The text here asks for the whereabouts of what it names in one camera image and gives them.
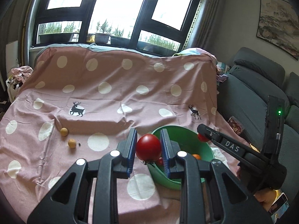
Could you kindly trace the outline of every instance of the landscape painting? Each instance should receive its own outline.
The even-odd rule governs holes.
[[[284,0],[261,0],[257,37],[298,60],[299,20],[291,4]]]

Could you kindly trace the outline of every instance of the pink bedsheet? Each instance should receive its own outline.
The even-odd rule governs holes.
[[[201,119],[192,116],[189,105]],[[0,187],[26,221],[78,158],[101,158],[131,127],[140,136],[164,125],[196,130],[204,123],[246,143],[216,109],[211,55],[150,58],[127,51],[48,48],[0,122]],[[69,130],[67,137],[61,137],[62,127]],[[70,149],[70,138],[81,146]],[[224,155],[235,173],[238,161]],[[158,189],[136,158],[131,178],[118,180],[120,223],[176,223],[178,192]]]

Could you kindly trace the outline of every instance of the cherry tomato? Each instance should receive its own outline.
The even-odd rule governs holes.
[[[160,158],[156,161],[156,164],[157,164],[158,166],[163,166],[163,158],[160,157]]]
[[[201,156],[198,154],[192,154],[192,156],[194,156],[197,160],[201,160]]]
[[[201,135],[201,134],[199,134],[199,133],[198,133],[198,135],[197,135],[197,138],[198,138],[198,140],[200,140],[200,141],[202,141],[202,142],[208,142],[208,141],[209,141],[208,138],[206,138],[205,136],[203,136],[203,135]]]
[[[145,134],[136,144],[136,155],[141,161],[157,161],[161,153],[161,143],[155,135]]]

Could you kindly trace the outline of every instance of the flower pot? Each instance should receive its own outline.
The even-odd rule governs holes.
[[[147,42],[138,41],[137,49],[149,51],[158,55],[173,56],[177,51],[167,49],[158,45],[150,44]]]
[[[107,44],[109,40],[109,34],[102,34],[102,33],[96,33],[95,34],[95,43],[99,44]]]
[[[73,33],[39,35],[41,44],[67,43],[73,39]]]
[[[120,47],[128,47],[130,44],[130,39],[116,37],[116,36],[110,36],[110,43],[112,45],[116,45],[116,46],[120,46]]]
[[[86,41],[90,43],[95,42],[95,34],[87,34]]]

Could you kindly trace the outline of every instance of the window frame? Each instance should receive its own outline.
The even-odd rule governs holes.
[[[49,1],[50,0],[40,0],[37,14],[35,17],[35,22],[34,22],[34,29],[32,34],[32,45],[33,46],[49,45],[48,43],[47,44],[37,43],[37,33],[38,33],[39,24],[50,23],[50,22],[61,22],[61,21],[82,21],[78,42],[68,42],[68,44],[77,44],[77,43],[91,44],[90,42],[87,42],[86,39],[87,39],[89,24],[91,21],[96,0],[82,0],[80,7],[63,7],[63,8],[47,9]],[[181,30],[177,30],[169,25],[163,24],[161,22],[152,19],[158,0],[143,0],[143,3],[139,10],[139,14],[136,19],[135,26],[133,28],[129,46],[127,48],[138,50],[137,43],[138,43],[140,32],[143,30],[179,42],[180,47],[178,48],[178,51],[180,51],[185,43],[199,1],[200,0],[190,0],[188,9],[185,14],[185,18],[181,26]],[[111,45],[99,44],[99,43],[96,44],[118,47],[112,44]]]

